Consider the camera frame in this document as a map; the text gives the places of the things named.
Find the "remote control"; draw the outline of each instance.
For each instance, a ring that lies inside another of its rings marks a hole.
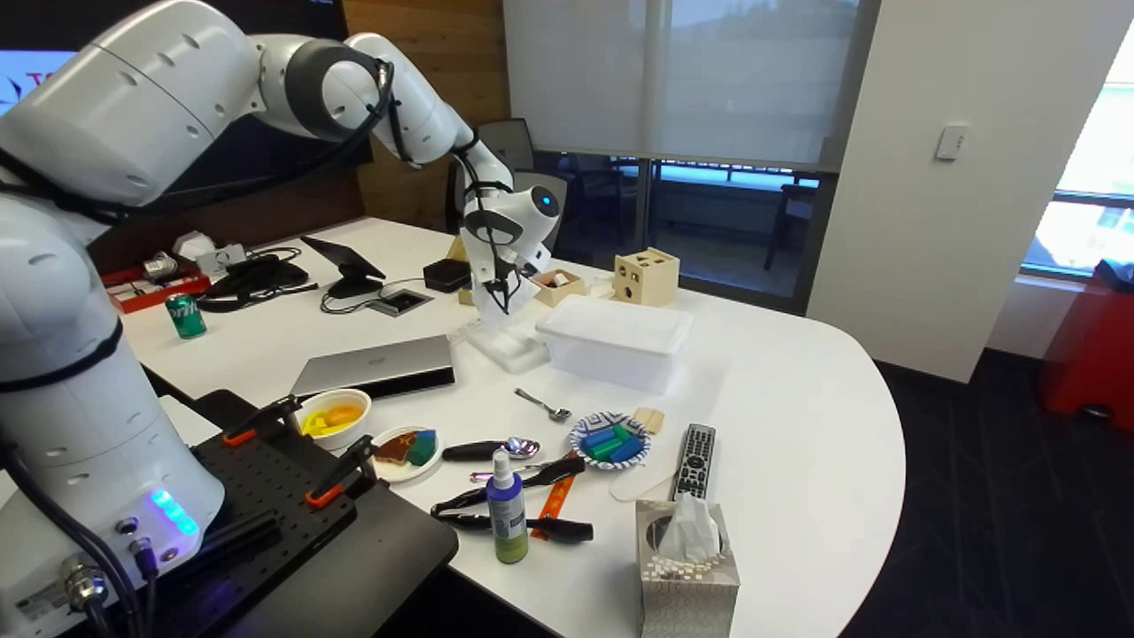
[[[685,431],[685,443],[677,459],[677,475],[674,476],[674,490],[669,500],[678,494],[689,493],[697,499],[704,499],[709,493],[709,466],[712,463],[712,444],[717,431],[701,424],[689,424]]]

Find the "green soda can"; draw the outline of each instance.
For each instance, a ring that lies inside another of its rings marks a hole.
[[[205,334],[205,318],[197,308],[197,299],[185,292],[171,295],[166,299],[166,309],[174,317],[174,327],[183,340],[192,340]]]

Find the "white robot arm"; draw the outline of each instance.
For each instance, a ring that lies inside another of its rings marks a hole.
[[[474,290],[507,313],[526,283],[519,270],[549,257],[541,241],[558,202],[541,188],[513,193],[507,167],[380,35],[248,36],[208,5],[167,0],[100,35],[0,117],[0,459],[104,541],[127,590],[143,582],[132,541],[169,558],[162,573],[176,569],[200,548],[225,488],[180,442],[121,339],[83,245],[99,228],[87,222],[76,237],[76,215],[36,184],[143,205],[239,117],[341,141],[374,109],[388,109],[374,135],[404,161],[452,153],[465,165]],[[154,507],[167,497],[184,514],[176,525]],[[76,559],[25,494],[0,508],[0,637],[53,636],[82,620],[50,595]]]

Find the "light switch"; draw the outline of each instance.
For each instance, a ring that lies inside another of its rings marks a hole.
[[[937,145],[937,159],[951,161],[960,156],[960,147],[965,144],[965,137],[967,136],[967,125],[955,124],[946,126],[941,130],[941,142]]]

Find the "laptop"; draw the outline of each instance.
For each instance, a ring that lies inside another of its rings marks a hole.
[[[452,356],[445,335],[316,357],[304,366],[291,394],[301,400],[337,389],[373,399],[450,385]]]

